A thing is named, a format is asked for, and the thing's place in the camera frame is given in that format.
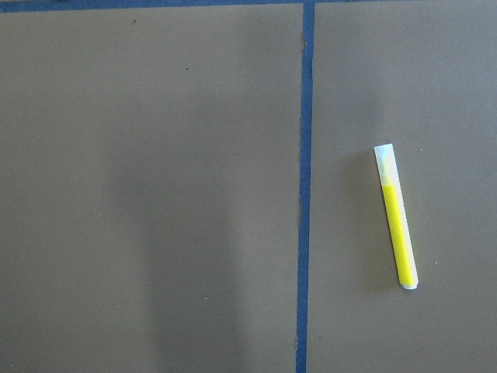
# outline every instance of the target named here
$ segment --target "yellow marker body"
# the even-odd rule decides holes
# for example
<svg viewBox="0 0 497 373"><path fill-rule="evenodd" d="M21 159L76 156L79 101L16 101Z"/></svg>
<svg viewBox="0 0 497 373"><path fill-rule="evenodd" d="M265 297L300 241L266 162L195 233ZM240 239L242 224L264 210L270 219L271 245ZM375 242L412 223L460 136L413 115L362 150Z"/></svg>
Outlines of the yellow marker body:
<svg viewBox="0 0 497 373"><path fill-rule="evenodd" d="M405 217L404 199L398 178L394 147L392 144L377 146L374 148L374 153L380 173L398 279L405 289L416 289L418 287L418 273L412 254L411 236Z"/></svg>

